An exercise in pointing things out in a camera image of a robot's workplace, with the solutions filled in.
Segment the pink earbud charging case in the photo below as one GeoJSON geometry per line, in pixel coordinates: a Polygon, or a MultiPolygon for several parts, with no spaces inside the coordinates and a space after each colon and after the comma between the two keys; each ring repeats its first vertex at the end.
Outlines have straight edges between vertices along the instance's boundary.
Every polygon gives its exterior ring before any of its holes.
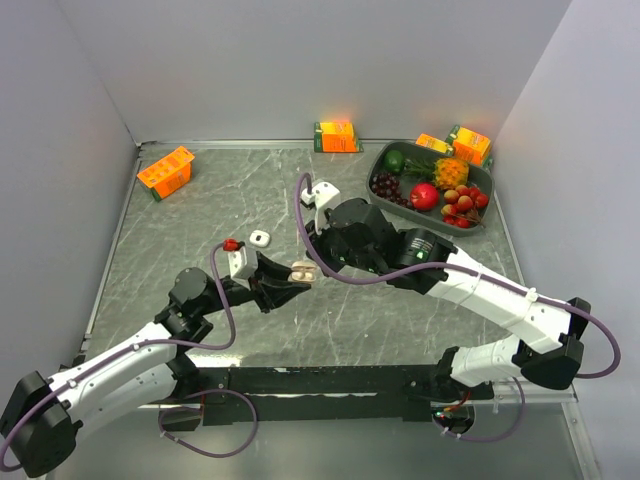
{"type": "Polygon", "coordinates": [[[316,280],[318,266],[310,260],[299,260],[290,267],[288,280],[295,283],[312,284],[316,280]]]}

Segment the white earbud charging case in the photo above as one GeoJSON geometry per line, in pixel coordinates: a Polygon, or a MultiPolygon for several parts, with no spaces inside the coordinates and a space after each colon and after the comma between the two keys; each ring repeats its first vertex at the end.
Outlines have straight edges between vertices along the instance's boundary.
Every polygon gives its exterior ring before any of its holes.
{"type": "Polygon", "coordinates": [[[254,230],[249,236],[249,242],[258,248],[266,248],[271,243],[271,235],[263,230],[254,230]]]}

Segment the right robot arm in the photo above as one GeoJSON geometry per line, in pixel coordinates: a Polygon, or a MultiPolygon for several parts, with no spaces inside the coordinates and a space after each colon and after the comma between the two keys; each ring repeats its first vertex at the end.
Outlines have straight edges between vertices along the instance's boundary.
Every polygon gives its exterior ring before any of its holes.
{"type": "Polygon", "coordinates": [[[565,390],[577,377],[586,327],[576,303],[539,295],[476,262],[461,248],[424,228],[396,229],[381,210],[356,198],[300,222],[307,254],[337,276],[345,266],[396,288],[449,301],[491,321],[508,337],[476,347],[451,347],[438,363],[438,390],[459,398],[469,388],[524,377],[565,390]]]}

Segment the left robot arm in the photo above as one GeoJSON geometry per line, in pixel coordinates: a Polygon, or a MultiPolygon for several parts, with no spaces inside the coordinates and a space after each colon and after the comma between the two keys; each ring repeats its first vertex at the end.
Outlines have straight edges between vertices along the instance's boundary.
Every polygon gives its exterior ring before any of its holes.
{"type": "Polygon", "coordinates": [[[131,337],[50,377],[24,376],[1,416],[1,451],[13,453],[28,477],[40,477],[63,463],[82,437],[139,406],[189,400],[200,372],[187,353],[205,346],[213,329],[207,315],[249,302],[268,313],[315,280],[310,261],[287,267],[250,249],[230,254],[229,265],[225,277],[182,270],[167,305],[131,337]]]}

